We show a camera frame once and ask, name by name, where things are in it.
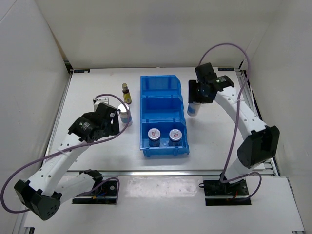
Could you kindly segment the white-lid spice jar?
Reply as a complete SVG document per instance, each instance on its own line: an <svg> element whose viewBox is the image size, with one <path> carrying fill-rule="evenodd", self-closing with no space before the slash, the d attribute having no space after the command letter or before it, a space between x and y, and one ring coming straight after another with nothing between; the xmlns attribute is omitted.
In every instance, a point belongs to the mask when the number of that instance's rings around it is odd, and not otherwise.
<svg viewBox="0 0 312 234"><path fill-rule="evenodd" d="M158 128L151 128L148 131L148 141L150 147L159 147L160 146L160 136L161 132Z"/></svg>
<svg viewBox="0 0 312 234"><path fill-rule="evenodd" d="M179 129L172 129L169 132L169 146L180 146L182 140L182 132Z"/></svg>

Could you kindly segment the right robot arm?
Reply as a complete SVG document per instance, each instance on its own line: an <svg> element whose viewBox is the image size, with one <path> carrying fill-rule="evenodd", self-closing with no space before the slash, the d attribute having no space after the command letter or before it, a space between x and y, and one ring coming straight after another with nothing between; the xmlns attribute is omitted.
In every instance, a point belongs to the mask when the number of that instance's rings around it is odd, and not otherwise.
<svg viewBox="0 0 312 234"><path fill-rule="evenodd" d="M217 76L210 63L196 67L195 73L197 79L188 82L188 115L195 117L202 104L216 102L235 123L234 131L240 132L243 138L236 160L232 164L227 160L220 176L219 190L230 195L237 188L236 182L276 155L280 131L258 118L241 99L232 80L228 76Z"/></svg>

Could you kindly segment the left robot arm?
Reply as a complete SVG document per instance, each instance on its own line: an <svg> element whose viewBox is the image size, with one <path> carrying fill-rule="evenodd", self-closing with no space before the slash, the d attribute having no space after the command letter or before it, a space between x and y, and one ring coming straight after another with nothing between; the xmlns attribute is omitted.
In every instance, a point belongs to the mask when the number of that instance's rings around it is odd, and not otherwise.
<svg viewBox="0 0 312 234"><path fill-rule="evenodd" d="M15 184L14 189L22 204L46 221L65 201L80 194L99 194L103 177L96 170L83 171L64 183L60 180L90 143L118 133L117 108L109 104L100 103L94 112L76 119L58 147L57 155L47 160L26 181L19 180Z"/></svg>

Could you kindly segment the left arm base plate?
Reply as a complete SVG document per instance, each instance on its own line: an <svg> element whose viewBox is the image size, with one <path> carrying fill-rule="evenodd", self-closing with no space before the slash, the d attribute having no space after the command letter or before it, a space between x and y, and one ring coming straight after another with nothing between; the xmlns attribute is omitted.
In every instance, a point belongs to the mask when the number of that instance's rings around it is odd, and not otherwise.
<svg viewBox="0 0 312 234"><path fill-rule="evenodd" d="M72 199L72 204L83 205L116 205L118 201L120 181L117 177L102 179L95 183L99 185L96 190L87 195L76 196Z"/></svg>

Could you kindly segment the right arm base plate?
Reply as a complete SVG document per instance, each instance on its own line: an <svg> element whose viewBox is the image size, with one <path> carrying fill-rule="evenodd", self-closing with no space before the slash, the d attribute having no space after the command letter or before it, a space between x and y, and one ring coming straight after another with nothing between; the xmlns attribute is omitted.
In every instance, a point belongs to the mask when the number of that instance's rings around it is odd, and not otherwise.
<svg viewBox="0 0 312 234"><path fill-rule="evenodd" d="M219 180L204 180L198 186L204 189L206 206L248 206L252 204L245 179L233 184L224 184Z"/></svg>

